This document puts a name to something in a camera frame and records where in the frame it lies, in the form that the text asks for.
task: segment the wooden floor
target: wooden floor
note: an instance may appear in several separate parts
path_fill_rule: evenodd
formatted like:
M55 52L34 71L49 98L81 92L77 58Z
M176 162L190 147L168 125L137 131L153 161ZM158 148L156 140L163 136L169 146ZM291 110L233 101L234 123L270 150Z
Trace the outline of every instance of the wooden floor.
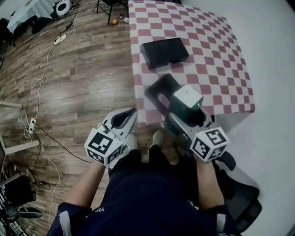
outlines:
M105 13L94 14L94 6L86 5L79 14L75 31L66 41L53 47L42 82L37 119L37 123L53 138L84 159L88 159L83 145L90 130L108 112L120 107L135 107L129 27L122 20L118 25L107 25L108 16ZM125 11L120 5L114 6L112 15L115 18ZM35 117L37 109L38 86L31 88L32 79L42 76L46 56L55 36L73 17L74 13L59 21L53 20L36 35L32 35L29 29L18 38L16 47L8 47L3 56L0 100L23 104L29 120ZM157 129L155 125L139 129L135 124L133 131L142 153L147 152ZM0 132L7 147L28 141L24 138L23 130L19 111L0 110ZM60 184L51 207L52 215L55 216L64 195L88 164L69 155L40 129L36 129L36 133L41 139L42 151L56 164L60 173ZM173 137L165 134L164 153L173 158L176 155L171 148ZM48 231L48 207L59 177L55 167L42 155L35 172L37 155L38 151L31 148L8 156L6 162L17 164L21 170L28 167L34 176L37 172L41 181L50 183L50 190L39 187L36 190L37 200L27 204L41 210L44 216L21 221L23 228L28 227L36 235L45 235ZM105 174L92 207L99 206L108 181L108 175Z

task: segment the white cable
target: white cable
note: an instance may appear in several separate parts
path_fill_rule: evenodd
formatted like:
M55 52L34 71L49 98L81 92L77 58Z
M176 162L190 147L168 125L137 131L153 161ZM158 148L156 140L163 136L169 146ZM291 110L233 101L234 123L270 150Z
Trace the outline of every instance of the white cable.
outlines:
M24 123L24 120L23 120L23 116L22 116L22 113L21 113L21 110L20 110L20 116L21 116L21 118L22 118L22 122L23 122L23 124L24 124L24 126L25 126L25 130L24 131L27 131L28 133L29 133L29 131L27 130L27 128L26 128L26 125L25 125L25 123ZM52 192L52 203L51 203L51 205L49 206L49 217L48 217L48 226L49 226L49 228L50 228L50 217L52 217L52 218L54 218L52 215L51 215L51 211L50 211L50 208L53 206L53 198L54 198L54 193L55 193L55 190L56 190L56 188L57 188L57 186L59 185L59 183L60 183L60 174L59 174L59 170L58 170L58 168L57 168L57 166L54 164L54 162L53 161L51 161L44 153L42 153L41 152L41 150L39 150L37 147L35 147L37 150L38 150L38 152L40 152L40 154L42 154L43 156L45 156L54 166L55 166L55 168L56 168L56 171L57 171L57 174L59 175L59 181L58 181L58 183L56 184L56 186L54 187L54 190L53 190L53 192Z
M51 50L52 50L53 47L54 47L54 45L52 45L52 47L51 47L50 50L49 50L49 53L47 54L46 67L45 67L45 70L44 70L44 72L43 72L42 77L41 77L40 79L37 79L37 78L35 77L35 78L32 80L32 84L31 84L31 87L32 87L32 89L33 89L34 87L36 87L37 83L40 81L40 86L39 86L39 90L38 90L38 97L37 97L37 111L36 111L36 118L35 118L35 121L36 121L36 122L37 122L37 116L38 116L38 110L39 110L39 96L40 96L40 89L41 89L41 86L42 86L42 79L44 78L45 72L46 72L46 70L47 70L47 68L48 68L48 57L49 57L49 54L51 53Z
M84 7L85 5L90 4L90 3L97 3L97 1L85 3L82 7ZM81 11L82 7L80 8L80 10L78 11L78 13L76 15L76 20L75 20L74 27L73 27L72 31L68 35L66 35L66 36L69 36L74 31L75 26L76 26L76 22L77 22L77 19L78 19L78 15L79 15L79 12Z
M76 16L76 20L75 20L75 23L74 23L74 27L73 27L73 29L72 29L72 31L68 34L68 35L66 35L66 36L69 36L73 31L74 31L74 29L75 29L75 26L76 26L76 22L77 22L77 19L78 19L78 15L79 15L79 12L81 11L81 9L85 6L85 5L87 5L87 4L91 4L91 3L96 3L97 1L92 1L92 2L88 2L88 3L85 3L81 8L80 8L80 10L78 11L78 13L77 13L77 16ZM35 118L35 121L37 121L37 116L38 116L38 110L39 110L39 96L40 96L40 90L41 90L41 86L42 86L42 79L44 78L44 75L45 75L45 72L46 72L46 70L47 70L47 68L48 68L48 58L49 58L49 54L51 53L51 51L52 51L52 49L53 49L53 47L54 47L54 45L52 45L52 47L50 48L50 50L49 50L49 52L48 52L48 54L47 54L47 61L46 61L46 67L45 67L45 70L44 70L44 72L43 72L43 75L42 75L42 77L40 78L40 79L38 79L38 78L34 78L33 80L32 80L32 84L31 84L31 87L32 87L32 89L33 88L35 88L36 87L36 85L37 85L37 83L40 81L40 86L39 86L39 90L38 90L38 97L37 97L37 111L36 111L36 118ZM30 124L29 124L29 121L28 121L28 116L27 116L27 113L26 113L26 111L25 111L25 108L24 108L24 106L23 106L23 109L24 109L24 113L25 113L25 115L26 115L26 119L27 119L27 123L28 123L28 126L30 126ZM22 116L22 112L21 112L21 110L22 109L20 109L20 116L21 116L21 118L22 118L22 122L23 122L23 124L24 124L24 127L25 127L25 129L24 129L24 136L26 137L26 138L30 138L31 139L31 141L33 141L32 140L32 138L31 138L31 134L30 134L30 132L27 130L27 127L26 127L26 125L25 125L25 123L24 123L24 120L23 120L23 116ZM48 226L49 226L49 228L50 228L50 217L52 217L52 218L54 218L52 215L51 215L51 212L50 212L50 208L53 206L53 198L54 198L54 193L55 193L55 190L56 190L56 188L57 188L57 186L59 185L59 183L60 183L60 174L59 174L59 170L58 170L58 168L57 168L57 166L44 154L44 153L42 153L37 147L35 147L39 152L40 152L40 154L42 154L43 156L45 156L54 166L55 166L55 168L56 168L56 171L57 171L57 173L58 173L58 175L59 175L59 181L58 181L58 183L56 184L56 186L54 187L54 190L53 190L53 192L52 192L52 203L51 203L51 205L49 206L49 217L48 217Z
M57 171L57 173L58 173L58 175L59 175L59 181L58 181L58 183L56 184L56 186L54 187L54 190L53 190L53 192L52 192L52 202L51 202L51 205L49 206L49 217L48 217L48 227L49 227L49 229L50 229L50 217L52 217L52 218L54 218L52 215L51 215L51 211L50 211L50 208L53 206L53 198L54 198L54 193L55 193L55 189L57 188L57 186L59 185L59 183L60 183L60 174L59 174L59 170L58 170L58 168L57 168L57 166L54 164L54 162L53 161L51 161L50 159L49 159L49 157L47 157L44 153L42 153L41 151L39 151L39 149L37 148L37 147L35 147L37 150L38 150L38 152L40 152L40 154L42 154L43 156L45 156L54 166L55 166L55 168L56 168L56 171Z
M25 136L25 138L30 138L30 137L31 137L31 133L27 130L27 126L26 126L25 123L24 123L23 116L22 116L22 109L24 109L24 106L19 110L19 112L20 112L20 117L22 118L22 122L23 122L23 124L24 124L24 136ZM28 126L30 126L30 125L29 125L29 121L28 121L28 116L27 116L27 113L26 113L25 109L24 109L24 113L26 114L26 118L27 118Z

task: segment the red and white checkered tablecloth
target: red and white checkered tablecloth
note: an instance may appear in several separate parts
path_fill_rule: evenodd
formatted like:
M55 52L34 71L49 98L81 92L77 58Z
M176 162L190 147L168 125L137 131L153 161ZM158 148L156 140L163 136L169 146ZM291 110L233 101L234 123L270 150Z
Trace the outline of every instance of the red and white checkered tablecloth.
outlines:
M144 91L166 73L180 85L204 95L211 115L255 110L253 91L241 48L226 18L171 2L130 0L132 69L139 123L164 117ZM186 62L150 71L140 51L146 42L180 37L189 53ZM169 104L162 97L164 104Z

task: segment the extension cord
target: extension cord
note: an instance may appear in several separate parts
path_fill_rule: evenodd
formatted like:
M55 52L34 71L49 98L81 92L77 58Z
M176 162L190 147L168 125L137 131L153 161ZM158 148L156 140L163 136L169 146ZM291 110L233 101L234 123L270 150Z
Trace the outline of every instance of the extension cord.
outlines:
M59 43L61 43L62 41L64 41L66 39L66 35L62 35L62 36L57 36L54 40L54 43L53 45L56 46L58 45Z
M36 120L34 118L32 118L31 122L29 124L29 133L30 134L33 134L35 131L35 127L36 127L35 122L36 122Z

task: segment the shoe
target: shoe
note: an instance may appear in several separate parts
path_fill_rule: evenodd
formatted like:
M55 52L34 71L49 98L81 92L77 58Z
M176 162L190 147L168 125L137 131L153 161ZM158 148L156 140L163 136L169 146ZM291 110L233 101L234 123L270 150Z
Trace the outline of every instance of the shoe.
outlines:
M135 137L134 134L129 134L127 136L127 147L129 149L129 151L131 150L138 150L138 145L137 145L137 138Z
M125 17L123 21L128 24L129 23L129 17Z
M159 147L162 146L163 144L163 139L164 139L164 135L163 132L158 130L157 132L155 132L155 134L153 135L153 143L151 146L153 145L158 145Z

